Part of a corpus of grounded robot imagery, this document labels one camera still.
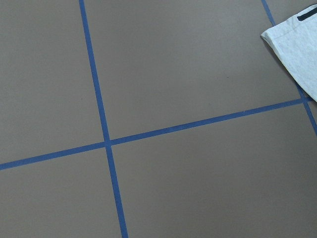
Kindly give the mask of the grey cartoon print t-shirt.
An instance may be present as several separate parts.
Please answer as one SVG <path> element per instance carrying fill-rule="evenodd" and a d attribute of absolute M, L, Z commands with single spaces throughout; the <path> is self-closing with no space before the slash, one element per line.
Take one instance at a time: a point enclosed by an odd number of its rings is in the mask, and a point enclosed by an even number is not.
<path fill-rule="evenodd" d="M 298 85 L 317 100 L 317 6 L 267 29 L 261 37 Z"/>

